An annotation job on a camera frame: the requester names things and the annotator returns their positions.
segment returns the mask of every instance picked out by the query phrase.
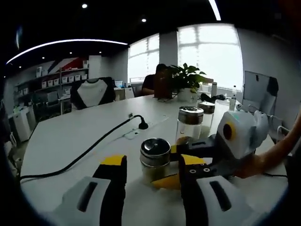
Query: curved led light strip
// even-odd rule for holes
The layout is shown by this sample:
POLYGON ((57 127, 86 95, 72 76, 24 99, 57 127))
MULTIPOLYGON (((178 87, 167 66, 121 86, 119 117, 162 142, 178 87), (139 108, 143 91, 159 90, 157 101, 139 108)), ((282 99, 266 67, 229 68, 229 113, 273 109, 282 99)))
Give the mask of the curved led light strip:
POLYGON ((97 42, 109 42, 109 43, 115 43, 115 44, 120 44, 120 45, 127 45, 127 43, 124 42, 119 42, 119 41, 109 41, 109 40, 102 40, 102 39, 68 39, 68 40, 60 40, 60 41, 52 41, 52 42, 48 42, 45 44, 41 44, 32 48, 29 48, 28 50, 23 51, 22 53, 19 53, 18 55, 15 55, 13 58, 11 58, 10 60, 8 60, 6 62, 6 64, 8 64, 9 62, 11 62, 12 60, 18 58, 19 56, 28 53, 34 49, 37 48, 41 48, 43 46, 49 46, 49 45, 53 45, 53 44, 57 44, 57 43, 63 43, 63 42, 72 42, 72 41, 97 41, 97 42))

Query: metal jar lid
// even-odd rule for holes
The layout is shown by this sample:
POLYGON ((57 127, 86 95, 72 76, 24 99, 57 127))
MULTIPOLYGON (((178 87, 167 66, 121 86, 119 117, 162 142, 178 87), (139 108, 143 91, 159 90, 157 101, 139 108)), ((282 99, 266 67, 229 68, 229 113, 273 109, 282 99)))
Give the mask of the metal jar lid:
POLYGON ((215 110, 215 104, 210 102, 198 102, 198 109, 203 109, 204 114, 213 114, 215 110))
POLYGON ((199 125, 203 121, 204 110, 192 106, 182 106, 179 110, 178 120, 189 125, 199 125))
POLYGON ((144 140, 140 149, 140 161, 148 167, 169 164, 170 144, 161 138, 144 140))

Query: ceiling light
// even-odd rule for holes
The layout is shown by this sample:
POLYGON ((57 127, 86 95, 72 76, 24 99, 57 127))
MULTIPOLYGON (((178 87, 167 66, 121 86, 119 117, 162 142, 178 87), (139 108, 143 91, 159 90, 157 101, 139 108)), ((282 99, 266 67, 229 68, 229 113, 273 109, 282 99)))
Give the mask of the ceiling light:
POLYGON ((218 11, 217 5, 215 0, 209 0, 209 3, 211 5, 211 8, 214 12, 216 20, 221 20, 220 12, 218 11))
POLYGON ((11 58, 10 60, 8 60, 6 62, 6 64, 8 64, 12 60, 18 58, 19 56, 22 56, 25 53, 28 53, 28 52, 32 51, 34 49, 41 48, 41 47, 44 47, 44 46, 53 45, 53 44, 57 44, 57 43, 72 42, 72 41, 97 41, 97 42, 114 43, 114 44, 119 44, 119 45, 127 45, 127 43, 124 43, 124 42, 109 41, 109 40, 102 40, 102 39, 68 39, 68 40, 52 41, 52 42, 44 43, 44 44, 41 44, 41 45, 38 45, 38 46, 35 46, 35 47, 32 47, 32 48, 29 48, 29 49, 23 51, 22 53, 19 53, 19 54, 15 55, 13 58, 11 58))

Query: glass jar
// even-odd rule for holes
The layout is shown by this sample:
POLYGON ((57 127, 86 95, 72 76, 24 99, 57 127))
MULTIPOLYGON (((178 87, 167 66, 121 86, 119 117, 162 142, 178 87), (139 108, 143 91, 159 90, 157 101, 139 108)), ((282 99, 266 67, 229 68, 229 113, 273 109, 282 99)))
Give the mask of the glass jar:
POLYGON ((170 163, 170 149, 170 144, 161 138, 150 138, 143 141, 140 148, 140 162, 145 183, 166 176, 166 168, 170 163))
POLYGON ((203 125, 199 138, 206 138, 210 134, 215 104, 206 101, 198 102, 198 109, 202 109, 204 111, 203 125))
POLYGON ((176 144, 183 144, 189 139, 197 140, 201 133, 203 110, 193 106, 182 106, 179 109, 176 144))

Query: cable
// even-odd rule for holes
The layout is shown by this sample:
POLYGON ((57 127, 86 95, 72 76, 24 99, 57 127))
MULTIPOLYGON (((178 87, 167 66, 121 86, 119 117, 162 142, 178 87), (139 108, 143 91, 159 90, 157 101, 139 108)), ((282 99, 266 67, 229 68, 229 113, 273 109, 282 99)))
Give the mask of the cable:
POLYGON ((58 171, 52 172, 52 173, 21 176, 19 178, 19 180, 21 181, 22 179, 25 179, 25 178, 48 178, 48 177, 52 177, 52 176, 56 176, 56 175, 59 175, 61 173, 64 173, 71 166, 73 166, 75 163, 77 163, 82 157, 84 157, 87 153, 89 153, 96 145, 98 145, 103 139, 105 139, 113 131, 115 131, 116 129, 118 129, 119 127, 123 126, 124 124, 128 123, 129 121, 131 121, 132 119, 134 119, 136 117, 140 117, 140 119, 141 119, 141 123, 139 124, 139 128, 140 129, 147 129, 148 128, 148 124, 145 122, 144 118, 141 115, 138 115, 138 114, 134 115, 131 118, 129 118, 126 121, 124 121, 123 123, 119 124, 118 126, 114 127, 113 129, 111 129, 106 134, 104 134, 100 139, 98 139, 94 144, 92 144, 84 153, 82 153, 79 157, 77 157, 75 160, 73 160, 71 163, 69 163, 64 168, 62 168, 62 169, 60 169, 58 171))
POLYGON ((263 175, 268 176, 268 177, 288 178, 287 175, 279 175, 279 174, 263 173, 263 175))

